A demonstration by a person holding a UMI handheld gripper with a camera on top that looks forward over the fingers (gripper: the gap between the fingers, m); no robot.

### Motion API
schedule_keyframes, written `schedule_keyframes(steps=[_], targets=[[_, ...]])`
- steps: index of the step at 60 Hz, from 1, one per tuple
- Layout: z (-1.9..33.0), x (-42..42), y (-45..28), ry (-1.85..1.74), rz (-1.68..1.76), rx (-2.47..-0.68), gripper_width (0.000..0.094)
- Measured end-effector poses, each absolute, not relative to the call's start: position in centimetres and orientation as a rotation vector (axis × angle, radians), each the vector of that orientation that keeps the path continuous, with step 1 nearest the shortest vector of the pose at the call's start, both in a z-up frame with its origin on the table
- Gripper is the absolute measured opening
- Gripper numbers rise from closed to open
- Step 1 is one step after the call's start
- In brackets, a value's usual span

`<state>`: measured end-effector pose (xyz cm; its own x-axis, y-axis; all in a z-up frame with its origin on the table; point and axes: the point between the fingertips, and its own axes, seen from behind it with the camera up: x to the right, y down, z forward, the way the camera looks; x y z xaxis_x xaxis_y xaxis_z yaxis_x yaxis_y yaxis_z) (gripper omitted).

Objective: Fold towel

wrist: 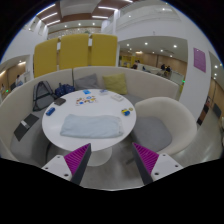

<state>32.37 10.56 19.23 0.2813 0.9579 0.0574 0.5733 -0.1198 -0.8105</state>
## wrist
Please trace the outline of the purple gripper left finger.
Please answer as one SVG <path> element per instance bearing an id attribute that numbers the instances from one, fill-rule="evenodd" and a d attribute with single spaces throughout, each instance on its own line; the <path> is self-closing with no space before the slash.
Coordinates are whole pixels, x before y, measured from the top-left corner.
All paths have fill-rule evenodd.
<path id="1" fill-rule="evenodd" d="M 90 156 L 91 144 L 88 143 L 70 152 L 66 156 L 56 155 L 45 164 L 42 169 L 79 185 Z"/>

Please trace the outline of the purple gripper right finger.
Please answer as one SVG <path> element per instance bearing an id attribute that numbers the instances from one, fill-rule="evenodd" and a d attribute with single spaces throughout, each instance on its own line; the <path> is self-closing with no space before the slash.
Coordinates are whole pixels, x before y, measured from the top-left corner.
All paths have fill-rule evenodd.
<path id="1" fill-rule="evenodd" d="M 182 166 L 168 154 L 158 154 L 137 143 L 132 144 L 132 152 L 145 185 L 182 169 Z"/>

